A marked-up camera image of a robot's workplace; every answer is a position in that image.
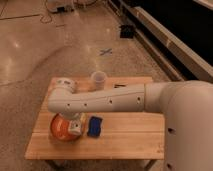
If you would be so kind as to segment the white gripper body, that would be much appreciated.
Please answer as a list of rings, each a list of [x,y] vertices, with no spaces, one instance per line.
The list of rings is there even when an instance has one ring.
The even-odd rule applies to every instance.
[[[67,131],[69,134],[80,136],[84,132],[86,123],[85,113],[75,113],[71,116],[62,114],[62,118],[68,122]]]

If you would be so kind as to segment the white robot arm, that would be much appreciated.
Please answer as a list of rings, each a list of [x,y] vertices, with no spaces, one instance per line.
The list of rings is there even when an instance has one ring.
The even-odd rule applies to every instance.
[[[165,117],[164,171],[213,171],[213,83],[157,82],[75,93],[61,79],[48,98],[48,110],[150,112]]]

